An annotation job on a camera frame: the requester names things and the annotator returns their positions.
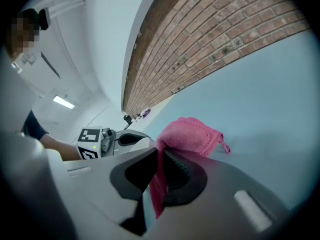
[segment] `ceiling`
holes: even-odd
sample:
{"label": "ceiling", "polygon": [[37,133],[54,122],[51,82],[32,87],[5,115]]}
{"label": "ceiling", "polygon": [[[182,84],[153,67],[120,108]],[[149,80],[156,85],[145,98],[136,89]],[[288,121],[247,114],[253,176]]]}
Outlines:
{"label": "ceiling", "polygon": [[71,109],[53,101],[56,95],[79,107],[100,91],[87,50],[84,4],[85,0],[30,0],[24,7],[36,11],[48,7],[50,12],[49,29],[40,32],[39,42],[28,53],[34,54],[38,63],[42,52],[60,78],[47,66],[41,66],[34,75],[36,66],[22,67],[21,74],[35,89],[42,90],[32,110],[45,128],[62,124],[71,113]]}

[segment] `pink towel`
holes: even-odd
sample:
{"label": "pink towel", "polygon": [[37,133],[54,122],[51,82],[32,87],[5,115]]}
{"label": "pink towel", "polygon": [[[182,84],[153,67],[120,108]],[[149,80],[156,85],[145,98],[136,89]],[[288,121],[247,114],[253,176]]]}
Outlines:
{"label": "pink towel", "polygon": [[162,213],[162,197],[167,194],[168,186],[163,168],[164,149],[189,151],[207,157],[218,143],[222,144],[225,153],[230,153],[230,148],[225,144],[224,135],[221,132],[193,117],[180,117],[160,133],[155,142],[158,149],[158,169],[149,185],[156,218]]}

